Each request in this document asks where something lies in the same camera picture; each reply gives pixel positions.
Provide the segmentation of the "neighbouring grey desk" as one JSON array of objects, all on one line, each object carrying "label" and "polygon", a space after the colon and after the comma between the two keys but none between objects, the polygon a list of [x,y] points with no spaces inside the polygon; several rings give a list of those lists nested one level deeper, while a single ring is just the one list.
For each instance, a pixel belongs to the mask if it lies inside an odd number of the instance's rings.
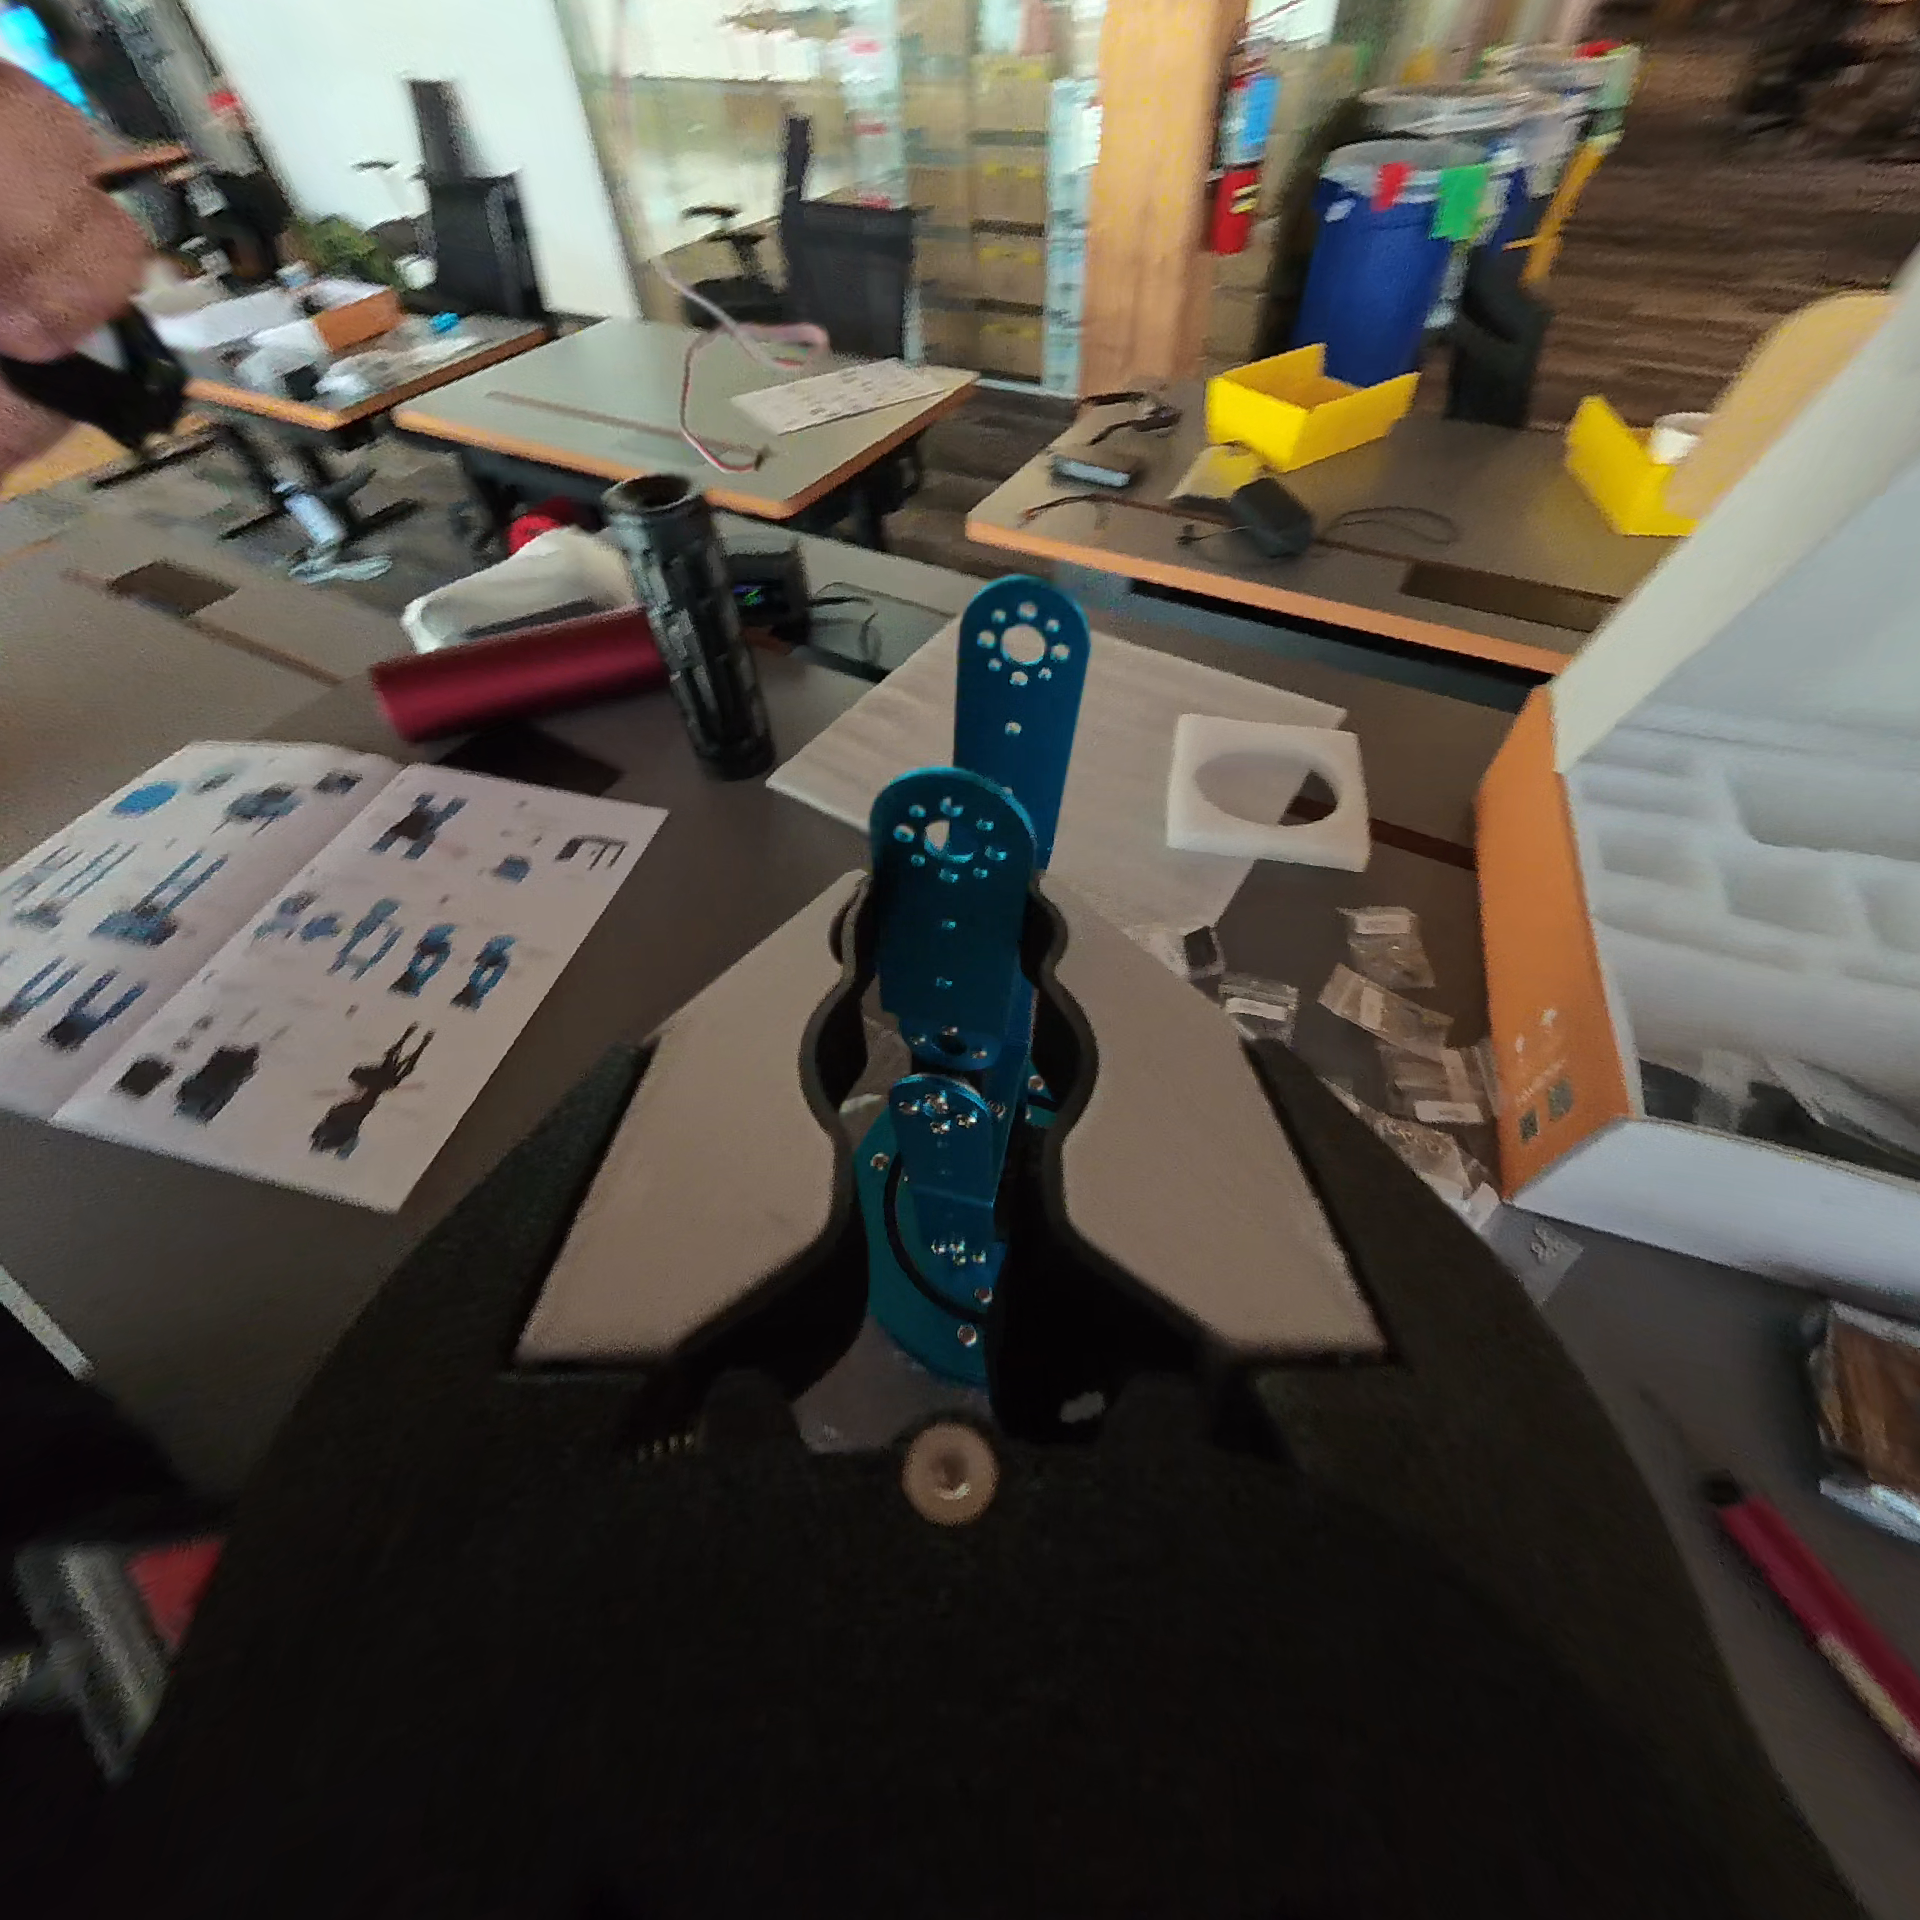
[{"label": "neighbouring grey desk", "polygon": [[1123,599],[1291,623],[1368,645],[1485,662],[1542,679],[1678,548],[1607,524],[1560,438],[1411,412],[1384,440],[1284,478],[1313,537],[1261,556],[1221,505],[1180,504],[1203,448],[1203,391],[1168,389],[1180,420],[1117,431],[1100,453],[1140,462],[1126,490],[1029,458],[980,499],[965,533],[999,558],[1067,568]]}]

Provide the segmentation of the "yellow plastic bin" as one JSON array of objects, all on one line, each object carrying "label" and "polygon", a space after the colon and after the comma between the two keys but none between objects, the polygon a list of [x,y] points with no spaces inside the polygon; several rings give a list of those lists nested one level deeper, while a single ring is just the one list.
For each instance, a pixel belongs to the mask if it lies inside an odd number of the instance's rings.
[{"label": "yellow plastic bin", "polygon": [[1564,431],[1564,465],[1602,521],[1622,537],[1689,537],[1699,518],[1675,511],[1675,468],[1650,453],[1650,434],[1631,428],[1604,396],[1583,396]]},{"label": "yellow plastic bin", "polygon": [[1354,385],[1310,344],[1213,374],[1203,393],[1212,445],[1238,448],[1274,474],[1329,462],[1386,438],[1411,410],[1422,375]]}]

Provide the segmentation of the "wooden pillar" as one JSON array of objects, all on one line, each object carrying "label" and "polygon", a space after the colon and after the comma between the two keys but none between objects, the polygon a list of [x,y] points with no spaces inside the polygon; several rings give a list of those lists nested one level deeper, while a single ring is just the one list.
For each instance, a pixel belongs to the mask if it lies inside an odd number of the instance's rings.
[{"label": "wooden pillar", "polygon": [[1209,182],[1243,1],[1110,1],[1095,70],[1075,391],[1198,369],[1212,300]]}]

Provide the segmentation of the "white foam sheet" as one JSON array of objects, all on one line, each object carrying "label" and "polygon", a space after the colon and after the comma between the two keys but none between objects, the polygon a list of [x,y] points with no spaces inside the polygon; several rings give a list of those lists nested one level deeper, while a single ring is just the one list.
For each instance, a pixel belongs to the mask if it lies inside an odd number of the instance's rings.
[{"label": "white foam sheet", "polygon": [[[948,763],[957,623],[939,628],[770,775],[774,793],[847,827],[879,787]],[[1218,924],[1251,865],[1166,842],[1166,789],[1184,713],[1339,728],[1345,710],[1284,685],[1094,634],[1050,874],[1119,928]]]}]

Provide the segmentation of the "white foam piece with hole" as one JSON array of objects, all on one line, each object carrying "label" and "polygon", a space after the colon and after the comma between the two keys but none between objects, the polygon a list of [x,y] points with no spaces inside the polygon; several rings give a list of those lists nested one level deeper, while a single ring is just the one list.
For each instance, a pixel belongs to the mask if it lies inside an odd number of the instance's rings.
[{"label": "white foam piece with hole", "polygon": [[1373,849],[1359,741],[1339,728],[1181,713],[1163,827],[1178,851],[1359,874]]}]

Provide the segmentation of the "dark grey desk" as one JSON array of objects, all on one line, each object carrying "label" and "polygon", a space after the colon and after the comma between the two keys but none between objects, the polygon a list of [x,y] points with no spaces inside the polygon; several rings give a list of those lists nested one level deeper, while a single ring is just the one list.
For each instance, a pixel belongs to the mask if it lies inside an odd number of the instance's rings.
[{"label": "dark grey desk", "polygon": [[[1467,673],[1379,677],[1337,640],[1094,614],[1100,631],[1343,708],[1375,851],[1354,881],[1258,869],[1219,922],[1225,953],[1313,986],[1337,900],[1411,904],[1441,1003],[1476,1022],[1479,775],[1515,691]],[[667,809],[607,911],[400,1212],[363,1212],[4,1115],[4,1268],[195,1485],[227,1493],[298,1388],[419,1238],[611,1043],[634,1041],[852,865],[852,827],[762,783],[709,780],[659,695],[556,715],[546,730],[620,768],[611,796]],[[4,855],[29,851],[122,780],[197,739],[333,741],[403,755],[368,677],[269,717],[185,689],[135,697],[74,666],[4,677]],[[1544,1317],[1594,1379],[1653,1488],[1742,1701],[1782,1780],[1876,1915],[1915,1915],[1915,1773],[1740,1568],[1699,1510],[1695,1454],[1761,1488],[1865,1611],[1915,1658],[1915,1548],[1813,1492],[1783,1284],[1591,1234]]]}]

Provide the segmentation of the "printed assembly manual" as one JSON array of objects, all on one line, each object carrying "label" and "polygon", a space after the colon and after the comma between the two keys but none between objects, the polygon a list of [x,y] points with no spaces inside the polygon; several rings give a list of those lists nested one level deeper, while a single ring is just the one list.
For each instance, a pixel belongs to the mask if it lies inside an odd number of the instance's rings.
[{"label": "printed assembly manual", "polygon": [[396,1213],[666,817],[190,741],[4,865],[4,1112]]}]

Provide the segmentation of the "loose printed sheet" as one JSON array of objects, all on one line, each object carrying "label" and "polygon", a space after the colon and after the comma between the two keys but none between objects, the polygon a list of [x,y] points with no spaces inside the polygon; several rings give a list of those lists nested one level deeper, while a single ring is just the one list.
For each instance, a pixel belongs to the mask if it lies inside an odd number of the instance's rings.
[{"label": "loose printed sheet", "polygon": [[735,393],[731,406],[755,430],[785,438],[815,425],[861,420],[885,410],[923,410],[956,391],[939,368],[898,358],[866,359]]}]

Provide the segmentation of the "black charger with display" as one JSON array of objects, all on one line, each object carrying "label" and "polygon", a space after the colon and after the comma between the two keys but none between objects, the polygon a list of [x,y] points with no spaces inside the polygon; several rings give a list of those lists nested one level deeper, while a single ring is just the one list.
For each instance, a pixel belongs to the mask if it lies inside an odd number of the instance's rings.
[{"label": "black charger with display", "polygon": [[785,645],[802,645],[812,628],[812,584],[804,550],[785,544],[727,544],[723,561],[731,604],[744,631],[766,634]]}]

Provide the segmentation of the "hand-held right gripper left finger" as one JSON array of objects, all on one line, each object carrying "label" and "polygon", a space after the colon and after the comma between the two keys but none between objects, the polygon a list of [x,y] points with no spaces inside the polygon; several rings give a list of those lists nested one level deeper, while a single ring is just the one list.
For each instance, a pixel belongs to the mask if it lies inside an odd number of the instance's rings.
[{"label": "hand-held right gripper left finger", "polygon": [[832,880],[666,1020],[519,1332],[519,1365],[645,1365],[719,1332],[826,1231],[836,1146],[804,1038],[845,980]]}]

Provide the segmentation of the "adjoining grey desk with slots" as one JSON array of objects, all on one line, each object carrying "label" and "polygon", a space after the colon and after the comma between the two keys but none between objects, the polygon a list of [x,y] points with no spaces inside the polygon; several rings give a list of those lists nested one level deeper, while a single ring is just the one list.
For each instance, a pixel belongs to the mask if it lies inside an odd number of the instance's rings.
[{"label": "adjoining grey desk with slots", "polygon": [[411,653],[394,612],[180,525],[45,498],[2,514],[4,677],[72,666],[85,689],[275,717]]}]

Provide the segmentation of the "black mesh office chair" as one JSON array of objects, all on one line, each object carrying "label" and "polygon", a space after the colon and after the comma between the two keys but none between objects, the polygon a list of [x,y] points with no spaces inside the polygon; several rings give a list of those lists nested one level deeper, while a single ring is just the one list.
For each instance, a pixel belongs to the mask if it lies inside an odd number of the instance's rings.
[{"label": "black mesh office chair", "polygon": [[806,194],[812,121],[781,120],[777,241],[781,316],[819,329],[840,355],[901,359],[915,266],[915,215],[901,206]]}]

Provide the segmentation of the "group of small parts bags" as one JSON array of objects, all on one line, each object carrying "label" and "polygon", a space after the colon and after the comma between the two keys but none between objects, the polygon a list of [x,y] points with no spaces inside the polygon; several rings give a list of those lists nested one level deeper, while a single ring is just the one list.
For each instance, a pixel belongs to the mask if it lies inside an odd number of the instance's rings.
[{"label": "group of small parts bags", "polygon": [[1243,1041],[1294,1043],[1304,1008],[1369,1041],[1378,1102],[1348,1076],[1326,1079],[1334,1098],[1467,1226],[1485,1229],[1498,1208],[1494,1177],[1467,1136],[1494,1123],[1487,1041],[1453,1041],[1447,1014],[1411,995],[1431,989],[1422,922],[1403,906],[1339,908],[1345,943],[1313,995],[1264,971],[1232,970],[1212,925],[1128,924],[1126,936],[1224,1014]]}]

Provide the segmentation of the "grey desk with orange edge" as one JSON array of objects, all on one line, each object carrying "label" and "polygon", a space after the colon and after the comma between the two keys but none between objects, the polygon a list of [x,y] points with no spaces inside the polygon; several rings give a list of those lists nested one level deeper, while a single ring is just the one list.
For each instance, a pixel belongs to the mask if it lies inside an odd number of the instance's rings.
[{"label": "grey desk with orange edge", "polygon": [[396,431],[454,453],[469,478],[595,498],[639,475],[679,475],[731,516],[799,521],[824,501],[869,494],[874,474],[954,416],[977,374],[942,369],[956,391],[776,438],[733,396],[866,363],[745,348],[723,331],[602,319],[394,412]]}]

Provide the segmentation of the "white foam box insert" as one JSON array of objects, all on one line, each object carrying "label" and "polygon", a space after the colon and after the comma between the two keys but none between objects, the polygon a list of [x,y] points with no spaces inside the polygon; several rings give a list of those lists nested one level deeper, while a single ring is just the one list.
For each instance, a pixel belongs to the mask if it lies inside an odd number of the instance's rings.
[{"label": "white foam box insert", "polygon": [[1917,1084],[1915,735],[1650,708],[1564,772],[1631,1053]]}]

